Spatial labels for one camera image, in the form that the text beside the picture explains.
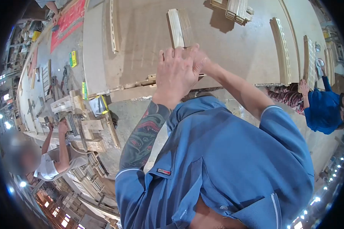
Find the worker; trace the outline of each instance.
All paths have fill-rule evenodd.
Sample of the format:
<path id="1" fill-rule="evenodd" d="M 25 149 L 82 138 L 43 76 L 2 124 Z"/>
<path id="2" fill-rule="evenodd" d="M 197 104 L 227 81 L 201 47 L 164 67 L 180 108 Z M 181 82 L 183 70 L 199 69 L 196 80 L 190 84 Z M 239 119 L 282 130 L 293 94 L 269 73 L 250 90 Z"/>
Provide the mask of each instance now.
<path id="1" fill-rule="evenodd" d="M 55 15 L 52 17 L 52 22 L 55 25 L 57 23 L 57 20 L 59 19 L 59 10 L 57 9 L 55 0 L 36 0 L 36 2 L 41 8 L 47 6 L 50 10 L 52 10 L 55 13 Z"/>
<path id="2" fill-rule="evenodd" d="M 307 126 L 313 131 L 320 131 L 326 135 L 337 129 L 344 128 L 344 93 L 336 94 L 332 91 L 327 76 L 322 76 L 325 91 L 310 88 L 305 80 L 289 87 L 275 87 L 267 90 L 267 95 L 274 101 L 284 103 L 298 114 L 306 117 Z"/>
<path id="3" fill-rule="evenodd" d="M 53 181 L 70 169 L 80 167 L 88 162 L 85 154 L 80 154 L 65 144 L 68 131 L 66 119 L 59 126 L 59 147 L 47 152 L 53 132 L 49 124 L 49 134 L 42 148 L 32 141 L 26 141 L 24 135 L 16 130 L 5 132 L 0 139 L 4 151 L 4 162 L 9 172 L 41 180 Z"/>
<path id="4" fill-rule="evenodd" d="M 309 202 L 314 169 L 306 141 L 265 94 L 195 44 L 159 52 L 157 89 L 131 133 L 115 190 L 123 228 L 268 228 L 291 224 Z M 217 98 L 180 103 L 199 73 L 219 82 L 259 128 Z M 144 166 L 167 121 L 169 138 L 154 166 Z"/>

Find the red patterned pants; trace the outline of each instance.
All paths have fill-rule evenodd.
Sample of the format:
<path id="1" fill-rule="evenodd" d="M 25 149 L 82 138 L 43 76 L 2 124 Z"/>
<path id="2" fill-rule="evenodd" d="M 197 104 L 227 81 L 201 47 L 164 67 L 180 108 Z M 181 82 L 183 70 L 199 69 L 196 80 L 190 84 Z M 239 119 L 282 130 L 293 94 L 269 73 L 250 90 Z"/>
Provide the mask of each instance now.
<path id="1" fill-rule="evenodd" d="M 304 115 L 303 96 L 298 92 L 297 83 L 293 83 L 288 87 L 275 87 L 273 91 L 268 91 L 268 95 L 275 102 L 284 103 L 298 114 Z"/>

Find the white shirt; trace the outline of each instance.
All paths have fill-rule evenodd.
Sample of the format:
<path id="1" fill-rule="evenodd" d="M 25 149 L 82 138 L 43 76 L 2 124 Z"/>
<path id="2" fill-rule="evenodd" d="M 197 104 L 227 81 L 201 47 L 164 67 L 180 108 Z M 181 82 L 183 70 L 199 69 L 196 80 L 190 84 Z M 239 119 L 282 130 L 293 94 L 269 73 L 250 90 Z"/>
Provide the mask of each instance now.
<path id="1" fill-rule="evenodd" d="M 37 177 L 38 173 L 41 173 L 46 180 L 51 180 L 59 174 L 55 168 L 55 161 L 51 160 L 47 153 L 42 154 L 40 166 L 35 170 L 33 176 Z"/>

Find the tattoo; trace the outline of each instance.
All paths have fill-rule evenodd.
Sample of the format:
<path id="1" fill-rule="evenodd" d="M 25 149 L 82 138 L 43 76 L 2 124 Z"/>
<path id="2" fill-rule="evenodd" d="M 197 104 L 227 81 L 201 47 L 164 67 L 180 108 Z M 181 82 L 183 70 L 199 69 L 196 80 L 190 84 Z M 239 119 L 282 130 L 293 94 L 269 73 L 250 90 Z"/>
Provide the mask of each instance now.
<path id="1" fill-rule="evenodd" d="M 158 132 L 172 110 L 161 104 L 150 102 L 147 111 L 131 133 L 121 153 L 119 169 L 144 168 Z"/>

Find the blue work shirt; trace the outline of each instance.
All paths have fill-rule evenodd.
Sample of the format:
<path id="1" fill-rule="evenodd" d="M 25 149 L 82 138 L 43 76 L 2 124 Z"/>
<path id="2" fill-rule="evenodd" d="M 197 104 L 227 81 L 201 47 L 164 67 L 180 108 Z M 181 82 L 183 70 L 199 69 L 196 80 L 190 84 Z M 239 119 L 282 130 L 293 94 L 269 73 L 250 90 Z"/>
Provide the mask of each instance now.
<path id="1" fill-rule="evenodd" d="M 326 76 L 322 77 L 322 81 L 325 91 L 315 88 L 313 92 L 308 93 L 310 107 L 304 109 L 304 115 L 311 130 L 329 135 L 343 122 L 340 117 L 340 95 L 331 90 Z"/>
<path id="2" fill-rule="evenodd" d="M 212 96 L 179 104 L 153 168 L 118 172 L 116 200 L 124 229 L 186 228 L 204 203 L 248 228 L 284 228 L 308 204 L 314 170 L 307 144 L 281 108 L 260 128 Z"/>

